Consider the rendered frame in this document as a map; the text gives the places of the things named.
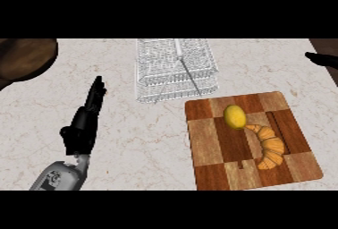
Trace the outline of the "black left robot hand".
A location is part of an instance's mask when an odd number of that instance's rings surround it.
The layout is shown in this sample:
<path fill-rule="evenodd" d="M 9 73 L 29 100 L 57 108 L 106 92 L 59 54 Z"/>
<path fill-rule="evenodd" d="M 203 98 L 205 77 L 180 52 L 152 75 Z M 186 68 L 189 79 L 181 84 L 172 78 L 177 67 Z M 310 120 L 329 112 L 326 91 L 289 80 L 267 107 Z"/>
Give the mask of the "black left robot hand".
<path fill-rule="evenodd" d="M 71 125 L 65 126 L 59 131 L 68 156 L 91 154 L 104 94 L 104 83 L 101 82 L 101 77 L 97 76 L 88 90 L 84 105 L 78 108 L 73 115 Z"/>

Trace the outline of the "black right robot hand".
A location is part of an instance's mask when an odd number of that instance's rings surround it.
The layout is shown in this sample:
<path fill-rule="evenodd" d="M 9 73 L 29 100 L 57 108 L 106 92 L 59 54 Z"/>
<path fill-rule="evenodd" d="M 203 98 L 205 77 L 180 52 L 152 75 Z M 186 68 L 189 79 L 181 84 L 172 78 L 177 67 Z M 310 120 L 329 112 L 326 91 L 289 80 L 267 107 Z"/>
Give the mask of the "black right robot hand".
<path fill-rule="evenodd" d="M 330 67 L 338 70 L 338 56 L 305 52 L 305 57 L 316 65 Z"/>

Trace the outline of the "yellow lemon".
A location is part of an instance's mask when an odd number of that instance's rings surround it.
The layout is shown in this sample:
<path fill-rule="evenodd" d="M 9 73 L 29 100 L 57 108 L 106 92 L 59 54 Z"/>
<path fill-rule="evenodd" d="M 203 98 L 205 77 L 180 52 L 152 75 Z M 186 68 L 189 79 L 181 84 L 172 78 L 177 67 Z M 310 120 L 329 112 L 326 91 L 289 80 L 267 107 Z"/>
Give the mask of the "yellow lemon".
<path fill-rule="evenodd" d="M 224 109 L 224 122 L 233 129 L 245 127 L 246 118 L 243 109 L 236 105 L 228 105 Z"/>

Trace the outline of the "checkered wooden cutting board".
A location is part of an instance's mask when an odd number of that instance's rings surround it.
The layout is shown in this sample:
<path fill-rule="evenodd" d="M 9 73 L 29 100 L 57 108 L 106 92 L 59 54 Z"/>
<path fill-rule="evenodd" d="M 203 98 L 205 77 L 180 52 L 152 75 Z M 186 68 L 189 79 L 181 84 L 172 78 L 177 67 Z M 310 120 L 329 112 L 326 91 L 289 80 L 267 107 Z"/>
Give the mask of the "checkered wooden cutting board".
<path fill-rule="evenodd" d="M 255 133 L 224 122 L 224 109 L 237 105 L 246 122 L 268 126 L 282 139 L 282 164 L 261 170 L 262 152 Z M 245 190 L 316 180 L 323 176 L 307 139 L 279 91 L 184 103 L 197 190 Z"/>

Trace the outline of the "dark brown round object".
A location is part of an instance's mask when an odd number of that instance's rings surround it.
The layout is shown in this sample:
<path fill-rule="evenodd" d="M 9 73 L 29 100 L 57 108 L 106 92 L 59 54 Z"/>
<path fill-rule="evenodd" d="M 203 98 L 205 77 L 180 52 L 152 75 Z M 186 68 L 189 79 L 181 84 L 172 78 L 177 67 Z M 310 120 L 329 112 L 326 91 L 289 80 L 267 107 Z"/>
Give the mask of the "dark brown round object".
<path fill-rule="evenodd" d="M 40 76 L 56 57 L 54 38 L 0 38 L 0 90 Z"/>

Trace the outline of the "golden croissant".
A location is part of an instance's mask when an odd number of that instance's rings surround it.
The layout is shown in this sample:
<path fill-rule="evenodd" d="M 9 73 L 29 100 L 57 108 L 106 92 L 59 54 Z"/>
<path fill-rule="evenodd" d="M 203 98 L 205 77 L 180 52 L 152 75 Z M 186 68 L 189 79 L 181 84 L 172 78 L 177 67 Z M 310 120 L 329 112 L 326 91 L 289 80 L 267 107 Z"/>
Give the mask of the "golden croissant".
<path fill-rule="evenodd" d="M 273 169 L 283 161 L 282 155 L 285 153 L 285 146 L 282 139 L 276 136 L 276 133 L 268 126 L 248 124 L 245 128 L 255 134 L 259 142 L 262 158 L 256 168 L 259 170 Z"/>

